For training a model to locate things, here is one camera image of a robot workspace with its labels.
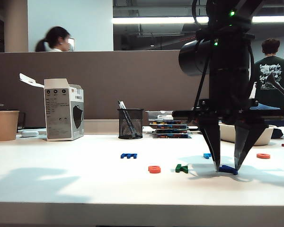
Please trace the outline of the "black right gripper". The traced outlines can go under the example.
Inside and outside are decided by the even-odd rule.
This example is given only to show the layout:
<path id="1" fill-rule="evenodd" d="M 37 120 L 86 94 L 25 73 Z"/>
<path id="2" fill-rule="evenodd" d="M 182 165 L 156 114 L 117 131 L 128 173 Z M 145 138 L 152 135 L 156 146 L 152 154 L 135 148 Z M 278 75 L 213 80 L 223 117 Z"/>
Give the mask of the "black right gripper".
<path id="1" fill-rule="evenodd" d="M 284 109 L 251 110 L 258 107 L 258 101 L 250 98 L 252 80 L 245 71 L 219 72 L 209 75 L 209 98 L 196 99 L 191 110 L 176 110 L 176 120 L 195 122 L 210 150 L 215 170 L 221 163 L 221 135 L 219 121 L 235 126 L 235 169 L 239 170 L 248 152 L 268 128 L 266 120 L 284 118 Z"/>

